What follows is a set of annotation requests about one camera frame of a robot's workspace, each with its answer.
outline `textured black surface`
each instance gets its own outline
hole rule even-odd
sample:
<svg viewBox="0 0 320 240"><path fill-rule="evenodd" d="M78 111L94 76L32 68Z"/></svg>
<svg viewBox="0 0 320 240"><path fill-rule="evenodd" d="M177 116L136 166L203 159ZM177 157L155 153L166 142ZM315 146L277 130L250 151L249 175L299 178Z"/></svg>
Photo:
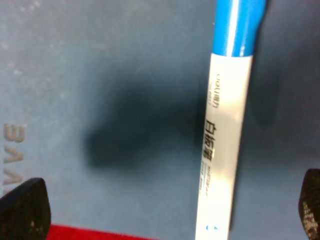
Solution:
<svg viewBox="0 0 320 240"><path fill-rule="evenodd" d="M299 215L310 240L320 239L320 169L309 169L304 176L299 199Z"/></svg>
<svg viewBox="0 0 320 240"><path fill-rule="evenodd" d="M32 178L0 199L1 240L45 240L51 224L45 181Z"/></svg>

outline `whiteboard marker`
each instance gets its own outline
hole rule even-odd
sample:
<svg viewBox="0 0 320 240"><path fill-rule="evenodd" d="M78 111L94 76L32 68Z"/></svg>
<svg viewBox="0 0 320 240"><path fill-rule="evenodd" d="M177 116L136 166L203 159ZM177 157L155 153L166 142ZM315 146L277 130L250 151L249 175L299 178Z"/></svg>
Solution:
<svg viewBox="0 0 320 240"><path fill-rule="evenodd" d="M227 240L254 46L266 0L217 0L195 240Z"/></svg>

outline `red object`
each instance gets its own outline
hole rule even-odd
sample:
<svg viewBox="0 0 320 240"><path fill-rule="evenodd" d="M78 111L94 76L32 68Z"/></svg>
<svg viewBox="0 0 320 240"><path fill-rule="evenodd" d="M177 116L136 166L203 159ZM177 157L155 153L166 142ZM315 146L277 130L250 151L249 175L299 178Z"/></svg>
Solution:
<svg viewBox="0 0 320 240"><path fill-rule="evenodd" d="M46 240L147 240L146 238L96 230L51 225Z"/></svg>

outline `blue marker cap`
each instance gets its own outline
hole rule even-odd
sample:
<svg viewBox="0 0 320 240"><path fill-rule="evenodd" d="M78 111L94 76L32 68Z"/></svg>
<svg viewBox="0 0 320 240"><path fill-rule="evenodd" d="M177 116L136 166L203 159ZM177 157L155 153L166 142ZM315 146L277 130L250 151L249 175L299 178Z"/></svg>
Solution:
<svg viewBox="0 0 320 240"><path fill-rule="evenodd" d="M213 53L246 57L254 53L267 0L217 0Z"/></svg>

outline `blue surface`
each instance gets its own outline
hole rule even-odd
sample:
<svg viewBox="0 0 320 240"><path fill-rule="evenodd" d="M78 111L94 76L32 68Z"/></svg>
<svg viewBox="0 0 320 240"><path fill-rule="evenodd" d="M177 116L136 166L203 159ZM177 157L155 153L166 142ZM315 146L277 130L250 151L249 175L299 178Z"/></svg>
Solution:
<svg viewBox="0 0 320 240"><path fill-rule="evenodd" d="M309 2L271 1L262 26L230 240L306 239L298 199L320 168L320 2ZM10 169L46 180L52 222L194 240L216 3L0 5L0 123L26 126L22 143L0 137L0 154L16 148L24 160Z"/></svg>
<svg viewBox="0 0 320 240"><path fill-rule="evenodd" d="M265 9L266 0L217 0L213 53L252 56Z"/></svg>

